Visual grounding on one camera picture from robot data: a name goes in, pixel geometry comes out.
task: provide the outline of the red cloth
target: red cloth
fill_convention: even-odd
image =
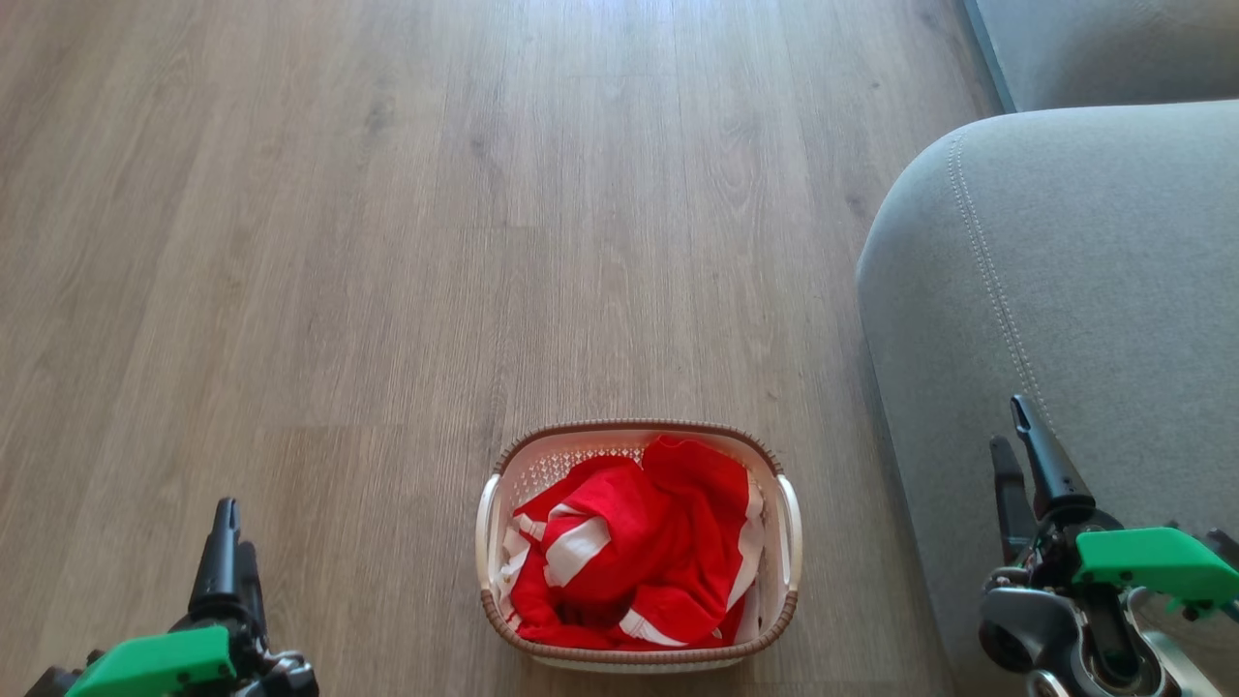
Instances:
[[[530,543],[512,588],[517,634],[579,649],[731,645],[761,553],[743,465],[659,437],[638,465],[598,457],[517,509]]]

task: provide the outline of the stitched seam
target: stitched seam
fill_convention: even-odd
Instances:
[[[985,228],[981,227],[981,219],[976,215],[976,204],[973,202],[973,194],[968,191],[968,178],[964,176],[964,165],[959,150],[955,151],[955,170],[959,175],[959,186],[964,191],[964,199],[968,201],[968,212],[971,214],[973,225],[976,228],[976,238],[980,240],[981,254],[985,258],[985,265],[989,269],[989,275],[994,280],[994,287],[997,290],[997,300],[1001,306],[1001,312],[999,321],[1004,323],[1002,331],[1007,334],[1007,344],[1010,345],[1011,339],[1015,339],[1015,354],[1012,359],[1018,357],[1018,363],[1022,364],[1022,374],[1027,376],[1027,383],[1032,385],[1032,396],[1037,401],[1037,406],[1041,407],[1041,415],[1046,417],[1046,425],[1049,431],[1054,431],[1054,420],[1049,416],[1049,409],[1046,407],[1046,399],[1041,395],[1041,386],[1037,384],[1037,376],[1032,370],[1032,361],[1028,360],[1028,353],[1023,347],[1023,338],[1020,337],[1020,327],[1015,323],[1015,314],[1011,312],[1011,305],[1007,301],[1006,290],[1002,287],[1002,281],[999,279],[997,266],[994,264],[994,256],[990,254],[990,245],[985,240]]]
[[[963,178],[959,168],[959,146],[968,132],[961,132],[950,141],[950,149],[947,152],[947,176],[950,180],[950,189],[955,194],[955,206],[959,209],[959,218],[964,222],[964,229],[968,230],[968,240],[973,246],[973,256],[976,259],[976,270],[981,271],[981,280],[985,281],[985,292],[990,296],[990,305],[994,307],[994,317],[999,321],[999,328],[1002,331],[1002,338],[1006,340],[1007,352],[1011,354],[1011,363],[1015,365],[1016,374],[1020,376],[1020,386],[1028,390],[1028,376],[1025,374],[1023,364],[1020,361],[1020,357],[1016,353],[1015,339],[1011,332],[1007,331],[1007,324],[1002,318],[1002,308],[999,306],[997,293],[994,292],[994,284],[990,281],[989,266],[986,265],[984,256],[981,255],[981,246],[978,243],[976,232],[973,229],[973,218],[968,215],[968,210],[964,208],[964,196],[960,194],[960,180]]]

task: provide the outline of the laminate flooring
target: laminate flooring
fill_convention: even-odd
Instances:
[[[952,0],[0,4],[0,693],[165,631],[216,500],[325,695],[943,695],[856,311],[994,113]],[[486,623],[481,487],[563,421],[751,431],[800,604],[606,677]]]

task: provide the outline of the sofa cushion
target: sofa cushion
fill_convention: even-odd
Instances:
[[[961,687],[1011,687],[976,626],[1001,562],[987,442],[1014,439],[1012,394],[1127,526],[1239,534],[1237,124],[1239,102],[978,121],[873,222],[861,316]]]
[[[965,0],[1007,110],[1239,97],[1235,0]]]

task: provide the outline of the white plastic basket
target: white plastic basket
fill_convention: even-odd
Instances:
[[[757,569],[761,629],[752,641],[721,649],[593,651],[534,644],[518,636],[498,610],[494,589],[504,558],[503,532],[512,513],[555,484],[587,458],[603,454],[641,459],[658,436],[691,438],[745,465],[764,499],[766,543]],[[556,426],[518,439],[494,467],[477,510],[477,577],[482,608],[503,639],[534,660],[595,672],[664,673],[711,670],[757,654],[783,634],[795,613],[804,541],[792,484],[757,439],[727,427],[691,422],[605,421]]]

